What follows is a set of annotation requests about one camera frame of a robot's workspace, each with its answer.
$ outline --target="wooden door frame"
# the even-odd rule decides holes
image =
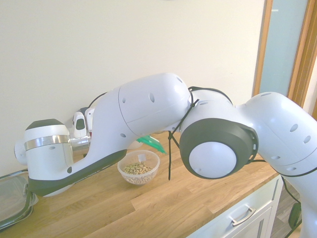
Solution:
[[[313,113],[312,113],[312,117],[317,120],[317,99],[315,101],[315,106],[314,106],[314,109],[313,109]]]
[[[288,98],[292,99],[301,107],[304,106],[308,85],[312,76],[317,55],[317,4],[315,4],[315,2],[315,0],[309,0],[307,3],[304,23],[301,30],[288,90]],[[273,0],[265,1],[253,96],[260,93],[272,6]]]

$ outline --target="drawer handle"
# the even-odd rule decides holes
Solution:
[[[240,221],[236,221],[235,219],[231,218],[232,219],[232,226],[233,227],[236,227],[242,223],[244,223],[246,220],[248,220],[250,217],[252,217],[252,215],[256,212],[256,209],[255,208],[251,208],[251,207],[248,207],[249,211],[251,212],[247,217],[241,219]]]

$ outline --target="wooden worktop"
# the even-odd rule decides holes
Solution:
[[[168,150],[168,134],[154,134]],[[156,177],[143,186],[126,182],[117,166],[53,197],[39,197],[27,219],[0,232],[2,238],[178,238],[186,237],[278,174],[267,163],[251,163],[222,179],[195,177],[172,142],[160,156]]]

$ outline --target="white cabinet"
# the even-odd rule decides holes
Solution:
[[[269,238],[282,187],[277,176],[187,238]]]

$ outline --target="round white joint cap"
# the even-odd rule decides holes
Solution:
[[[227,145],[206,142],[196,146],[189,156],[192,169],[207,178],[220,178],[229,174],[236,166],[237,157]]]
[[[26,153],[24,148],[24,140],[20,139],[15,143],[14,155],[18,162],[22,165],[27,165]]]

